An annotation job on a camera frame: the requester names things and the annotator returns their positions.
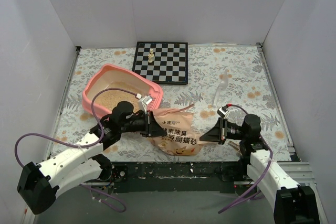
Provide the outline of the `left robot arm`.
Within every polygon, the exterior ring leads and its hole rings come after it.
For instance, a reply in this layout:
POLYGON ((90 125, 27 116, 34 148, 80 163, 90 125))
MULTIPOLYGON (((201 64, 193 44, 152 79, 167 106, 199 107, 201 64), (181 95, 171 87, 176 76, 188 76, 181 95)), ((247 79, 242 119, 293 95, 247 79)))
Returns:
POLYGON ((74 146, 39 164, 22 166, 17 191, 33 214, 43 213, 61 194, 81 183, 108 181, 113 175, 112 163, 102 152, 119 141, 123 133, 166 136, 152 111, 132 110, 130 102, 119 102, 74 146))

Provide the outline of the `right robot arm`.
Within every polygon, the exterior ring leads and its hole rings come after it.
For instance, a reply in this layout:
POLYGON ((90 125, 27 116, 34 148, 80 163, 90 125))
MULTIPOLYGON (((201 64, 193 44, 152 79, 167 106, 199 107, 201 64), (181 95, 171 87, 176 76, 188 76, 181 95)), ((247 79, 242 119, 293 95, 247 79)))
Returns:
POLYGON ((229 122, 225 115, 199 138, 224 144, 239 140, 241 152, 238 176, 253 180, 272 206, 275 223, 319 223, 316 196, 310 186, 300 185, 272 159, 272 151, 261 136, 261 119, 247 114, 241 126, 229 122))

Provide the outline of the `peach cat litter bag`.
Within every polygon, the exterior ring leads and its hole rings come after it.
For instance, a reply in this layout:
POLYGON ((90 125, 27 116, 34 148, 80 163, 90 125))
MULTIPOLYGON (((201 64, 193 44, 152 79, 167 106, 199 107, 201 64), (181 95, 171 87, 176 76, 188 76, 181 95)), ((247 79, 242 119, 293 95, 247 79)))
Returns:
POLYGON ((166 135, 149 138, 151 144, 169 155, 176 156, 194 156, 203 146, 211 145, 211 142, 201 141, 201 135, 192 129, 194 114, 188 109, 193 106, 194 104, 182 109, 153 110, 156 122, 166 130, 166 135))

